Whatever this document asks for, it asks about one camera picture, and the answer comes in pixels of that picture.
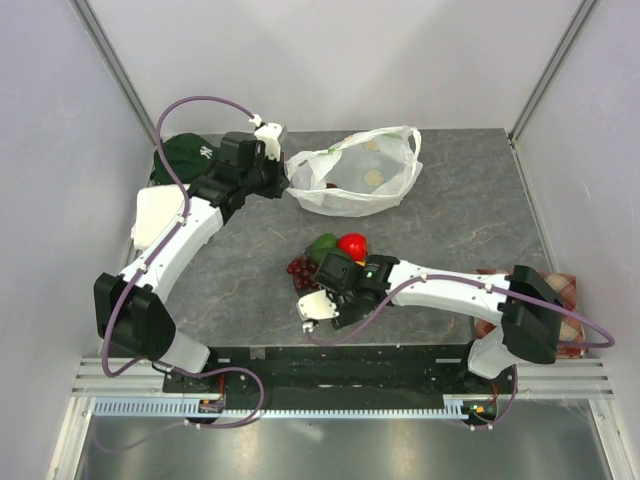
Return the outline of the red fake apple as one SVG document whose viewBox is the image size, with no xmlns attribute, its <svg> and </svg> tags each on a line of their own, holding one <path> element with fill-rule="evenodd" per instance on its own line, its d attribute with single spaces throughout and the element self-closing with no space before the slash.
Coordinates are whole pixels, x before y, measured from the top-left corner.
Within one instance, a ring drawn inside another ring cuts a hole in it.
<svg viewBox="0 0 640 480">
<path fill-rule="evenodd" d="M 366 260 L 368 256 L 368 240 L 358 232 L 351 232 L 338 239 L 336 247 L 346 253 L 354 262 Z"/>
</svg>

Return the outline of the green fake lime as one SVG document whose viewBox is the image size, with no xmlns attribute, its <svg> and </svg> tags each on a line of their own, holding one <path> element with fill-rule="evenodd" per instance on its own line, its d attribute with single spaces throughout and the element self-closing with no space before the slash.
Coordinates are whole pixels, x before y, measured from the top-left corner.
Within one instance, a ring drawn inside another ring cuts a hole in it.
<svg viewBox="0 0 640 480">
<path fill-rule="evenodd" d="M 319 265 L 325 258 L 327 251 L 335 248 L 337 242 L 338 237 L 332 232 L 320 235 L 308 249 L 310 260 Z"/>
</svg>

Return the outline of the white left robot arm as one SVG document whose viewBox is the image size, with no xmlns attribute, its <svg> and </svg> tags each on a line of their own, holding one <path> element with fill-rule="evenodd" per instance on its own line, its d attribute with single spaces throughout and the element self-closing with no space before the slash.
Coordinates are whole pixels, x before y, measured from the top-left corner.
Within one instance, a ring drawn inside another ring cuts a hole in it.
<svg viewBox="0 0 640 480">
<path fill-rule="evenodd" d="M 119 274 L 103 273 L 94 284 L 97 332 L 116 346 L 184 374 L 198 393 L 219 382 L 206 345 L 180 332 L 165 302 L 200 248 L 250 195 L 273 199 L 288 186 L 281 141 L 285 128 L 265 123 L 253 133 L 229 132 L 211 169 L 193 181 L 187 198 L 151 245 Z"/>
</svg>

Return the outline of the red fake grape bunch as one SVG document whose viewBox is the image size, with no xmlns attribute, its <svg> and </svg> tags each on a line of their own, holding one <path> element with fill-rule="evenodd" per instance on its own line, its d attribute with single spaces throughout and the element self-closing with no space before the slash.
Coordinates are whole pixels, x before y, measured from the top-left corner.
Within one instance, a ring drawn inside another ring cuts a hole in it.
<svg viewBox="0 0 640 480">
<path fill-rule="evenodd" d="M 317 270 L 317 264 L 312 262 L 308 256 L 295 258 L 287 266 L 286 272 L 293 276 L 294 273 L 309 272 L 313 279 Z"/>
</svg>

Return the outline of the white plastic bag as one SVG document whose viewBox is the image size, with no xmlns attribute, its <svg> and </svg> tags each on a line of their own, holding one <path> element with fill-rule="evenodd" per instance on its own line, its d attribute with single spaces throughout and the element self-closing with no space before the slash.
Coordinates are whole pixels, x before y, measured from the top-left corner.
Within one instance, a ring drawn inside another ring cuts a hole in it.
<svg viewBox="0 0 640 480">
<path fill-rule="evenodd" d="M 300 206 L 330 217 L 357 218 L 399 206 L 423 169 L 422 136 L 410 126 L 357 132 L 323 150 L 285 162 L 288 192 Z"/>
</svg>

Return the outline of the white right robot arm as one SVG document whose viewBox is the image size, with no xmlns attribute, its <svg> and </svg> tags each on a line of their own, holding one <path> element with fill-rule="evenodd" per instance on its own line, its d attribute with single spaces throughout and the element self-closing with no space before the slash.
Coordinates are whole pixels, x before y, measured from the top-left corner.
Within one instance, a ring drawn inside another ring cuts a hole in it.
<svg viewBox="0 0 640 480">
<path fill-rule="evenodd" d="M 458 381 L 477 394 L 520 363 L 550 365 L 557 358 L 563 302 L 534 269 L 507 274 L 463 274 L 371 255 L 364 264 L 328 254 L 314 274 L 317 291 L 296 305 L 306 331 L 320 321 L 341 329 L 386 306 L 416 306 L 484 320 L 492 330 L 471 342 Z"/>
</svg>

